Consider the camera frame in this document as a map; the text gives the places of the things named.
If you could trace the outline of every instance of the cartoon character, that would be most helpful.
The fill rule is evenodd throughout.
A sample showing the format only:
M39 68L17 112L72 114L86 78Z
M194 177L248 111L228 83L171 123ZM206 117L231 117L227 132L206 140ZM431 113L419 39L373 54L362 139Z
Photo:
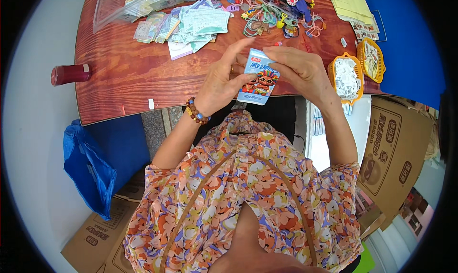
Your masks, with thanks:
M257 85L255 89L255 94L266 96L269 92L269 87L274 86L278 80L278 76L275 72L270 70L263 70L258 72Z
M245 93L253 93L255 91L255 84L257 83L257 79L253 79L250 82L246 83L242 86L242 92Z
M370 153L363 158L358 178L365 184L375 185L378 183L380 176L380 165L374 160L374 156Z

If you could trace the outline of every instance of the woman's left hand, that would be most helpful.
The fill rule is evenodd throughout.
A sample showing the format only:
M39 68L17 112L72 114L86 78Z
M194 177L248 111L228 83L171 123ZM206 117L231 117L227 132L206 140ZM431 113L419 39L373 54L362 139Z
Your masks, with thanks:
M203 85L194 99L196 109L205 117L224 108L244 84L256 78L256 74L243 74L247 59L240 54L254 40L254 37L245 38L231 44L221 59L210 65ZM231 80L231 74L238 76Z

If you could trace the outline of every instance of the blue wall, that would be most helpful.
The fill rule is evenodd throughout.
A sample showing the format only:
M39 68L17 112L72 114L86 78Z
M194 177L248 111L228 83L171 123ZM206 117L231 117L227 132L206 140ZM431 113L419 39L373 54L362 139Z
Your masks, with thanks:
M388 39L378 43L386 65L381 90L439 109L440 94L445 90L442 62L432 34L414 1L366 2L371 11L380 11Z

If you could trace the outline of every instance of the orange plastic basket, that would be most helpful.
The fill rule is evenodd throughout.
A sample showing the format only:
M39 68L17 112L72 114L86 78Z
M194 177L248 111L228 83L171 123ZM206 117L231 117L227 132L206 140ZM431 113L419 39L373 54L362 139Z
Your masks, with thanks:
M339 55L338 57L334 58L334 60L328 65L328 77L329 81L331 81L331 85L333 86L334 90L337 91L336 88L336 72L334 69L334 65L336 63L336 60L338 58L348 58L348 59L353 59L353 61L356 63L354 66L354 71L356 73L356 76L358 77L359 80L361 80L361 88L356 92L358 94L358 97L354 100L341 100L342 104L350 104L353 105L353 103L356 100L359 100L361 96L363 96L363 91L364 91L364 75L363 71L361 69L361 64L355 56L349 55L347 52L344 52L343 55Z
M367 41L367 43L370 46L373 46L377 50L377 74L375 77L372 77L369 75L369 73L366 72L366 68L364 67L364 56L365 56L365 50L364 50L364 42ZM377 83L381 83L383 80L383 74L385 73L386 67L385 63L383 63L383 54L381 53L380 47L378 47L377 43L375 43L372 39L365 37L360 43L358 43L358 48L356 49L356 53L359 59L359 62L361 64L361 68L363 70L363 73L367 75L370 79Z

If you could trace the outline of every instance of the hand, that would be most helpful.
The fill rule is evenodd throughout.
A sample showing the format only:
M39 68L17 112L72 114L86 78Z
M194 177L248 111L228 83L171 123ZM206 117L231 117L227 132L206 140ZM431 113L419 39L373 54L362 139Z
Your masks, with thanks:
M333 89L323 60L317 54L300 51L294 47L264 47L267 57L276 61L269 66L280 72L291 85L319 109L339 101Z
M256 78L256 74L243 74L247 58L240 54L253 41L254 37L251 37L231 44L221 59L210 65L203 85L194 100L196 109L202 115L208 117L225 107L244 84ZM231 66L232 74L238 75L232 80L229 78Z

